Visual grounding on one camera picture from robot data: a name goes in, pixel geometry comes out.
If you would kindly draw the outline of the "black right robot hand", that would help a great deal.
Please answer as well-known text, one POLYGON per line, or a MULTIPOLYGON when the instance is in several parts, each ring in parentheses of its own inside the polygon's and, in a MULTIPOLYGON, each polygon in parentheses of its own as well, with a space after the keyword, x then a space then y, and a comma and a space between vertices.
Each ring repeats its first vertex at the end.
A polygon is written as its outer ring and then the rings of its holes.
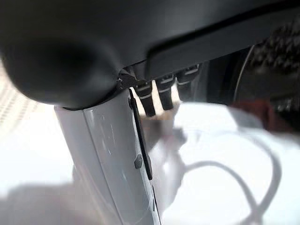
POLYGON ((256 41, 299 13, 297 0, 3 0, 0 58, 22 94, 55 106, 109 224, 158 225, 131 87, 148 114, 152 81, 227 103, 256 41))

